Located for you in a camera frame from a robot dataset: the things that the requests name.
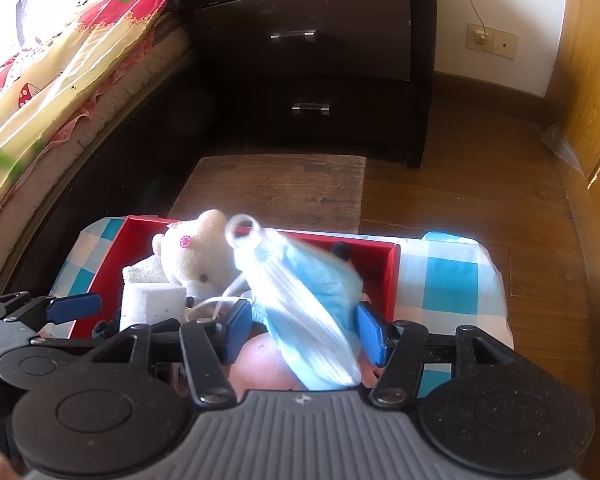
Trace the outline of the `pink pig plush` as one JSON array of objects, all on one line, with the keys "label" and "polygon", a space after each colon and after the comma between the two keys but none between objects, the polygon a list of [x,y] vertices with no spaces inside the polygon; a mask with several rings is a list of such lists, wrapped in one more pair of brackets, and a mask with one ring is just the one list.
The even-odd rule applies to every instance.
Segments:
[{"label": "pink pig plush", "polygon": [[264,332],[248,339],[228,371],[228,378],[236,392],[244,394],[252,389],[339,390],[358,385],[373,387],[382,369],[370,362],[360,338],[355,335],[353,308],[330,304],[326,310],[358,358],[358,376],[344,374],[340,367],[333,367],[322,360],[315,342],[309,336],[295,334],[288,323],[269,326],[263,308],[255,306],[253,322],[263,325]]}]

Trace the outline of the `red cardboard box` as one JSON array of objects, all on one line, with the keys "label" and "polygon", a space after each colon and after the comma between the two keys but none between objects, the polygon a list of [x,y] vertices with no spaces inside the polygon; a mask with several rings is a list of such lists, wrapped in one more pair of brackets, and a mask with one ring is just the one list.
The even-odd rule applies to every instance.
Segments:
[{"label": "red cardboard box", "polygon": [[[100,321],[110,321],[120,308],[122,297],[122,269],[152,254],[151,240],[166,229],[169,219],[128,217],[112,241],[112,247],[95,272],[88,290],[99,294],[102,310],[90,318],[73,323],[71,338],[88,338]],[[388,321],[393,319],[396,292],[399,283],[401,248],[395,242],[366,240],[363,237],[338,233],[283,231],[286,237],[329,250],[337,242],[351,246],[350,260],[363,280],[363,290],[370,303]]]}]

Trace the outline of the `small wooden stool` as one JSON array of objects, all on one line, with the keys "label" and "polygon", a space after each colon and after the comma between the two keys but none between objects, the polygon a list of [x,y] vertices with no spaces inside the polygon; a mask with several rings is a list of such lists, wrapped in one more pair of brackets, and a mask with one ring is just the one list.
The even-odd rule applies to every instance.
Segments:
[{"label": "small wooden stool", "polygon": [[366,159],[317,154],[250,154],[201,159],[169,217],[208,209],[249,214],[271,228],[358,232]]}]

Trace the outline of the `floral bed blanket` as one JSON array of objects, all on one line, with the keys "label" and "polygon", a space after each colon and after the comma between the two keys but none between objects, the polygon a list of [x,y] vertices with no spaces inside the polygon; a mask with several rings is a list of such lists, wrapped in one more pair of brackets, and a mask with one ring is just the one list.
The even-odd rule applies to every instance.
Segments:
[{"label": "floral bed blanket", "polygon": [[169,0],[85,0],[0,68],[0,205],[56,133],[148,35]]}]

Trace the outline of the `wooden wardrobe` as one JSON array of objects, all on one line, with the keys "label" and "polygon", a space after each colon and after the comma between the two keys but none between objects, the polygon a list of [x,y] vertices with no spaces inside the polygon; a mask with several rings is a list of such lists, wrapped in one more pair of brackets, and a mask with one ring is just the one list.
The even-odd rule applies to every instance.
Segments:
[{"label": "wooden wardrobe", "polygon": [[566,0],[546,99],[558,153],[585,180],[600,215],[600,0]]}]

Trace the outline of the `blue white checkered tablecloth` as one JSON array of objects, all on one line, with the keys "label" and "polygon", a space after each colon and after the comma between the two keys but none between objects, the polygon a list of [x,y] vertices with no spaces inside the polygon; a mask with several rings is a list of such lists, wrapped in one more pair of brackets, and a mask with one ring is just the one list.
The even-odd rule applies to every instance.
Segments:
[{"label": "blue white checkered tablecloth", "polygon": [[[60,271],[52,292],[68,297],[90,292],[95,272],[112,247],[124,219],[99,221],[79,238]],[[450,334],[458,326],[481,327],[504,342],[512,333],[506,321],[505,288],[501,273],[488,252],[475,240],[430,232],[419,240],[386,238],[400,245],[400,268],[393,319],[414,321],[438,334]],[[248,284],[240,277],[222,292],[196,306],[186,297],[185,322],[216,320],[239,299],[254,307]],[[110,321],[120,325],[120,308]]]}]

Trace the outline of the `wall power outlet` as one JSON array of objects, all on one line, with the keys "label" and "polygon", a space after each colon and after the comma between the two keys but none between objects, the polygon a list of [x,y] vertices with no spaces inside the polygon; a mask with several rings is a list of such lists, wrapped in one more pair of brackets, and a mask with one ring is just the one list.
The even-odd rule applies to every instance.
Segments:
[{"label": "wall power outlet", "polygon": [[467,25],[466,48],[501,58],[516,58],[518,36],[477,24]]}]

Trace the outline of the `white teddy bear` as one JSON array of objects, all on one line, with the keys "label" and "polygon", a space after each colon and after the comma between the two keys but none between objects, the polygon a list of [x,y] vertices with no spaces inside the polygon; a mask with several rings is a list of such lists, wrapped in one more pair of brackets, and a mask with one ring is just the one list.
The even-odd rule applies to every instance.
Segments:
[{"label": "white teddy bear", "polygon": [[195,220],[170,223],[152,238],[166,280],[186,289],[191,306],[220,296],[238,277],[226,225],[225,214],[210,209]]}]

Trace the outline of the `dark wooden nightstand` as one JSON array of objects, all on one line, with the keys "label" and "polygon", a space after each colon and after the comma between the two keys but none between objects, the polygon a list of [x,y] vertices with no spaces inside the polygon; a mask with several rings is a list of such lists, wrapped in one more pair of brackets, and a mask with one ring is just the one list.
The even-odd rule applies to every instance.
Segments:
[{"label": "dark wooden nightstand", "polygon": [[232,148],[417,168],[438,0],[184,0],[198,122]]}]

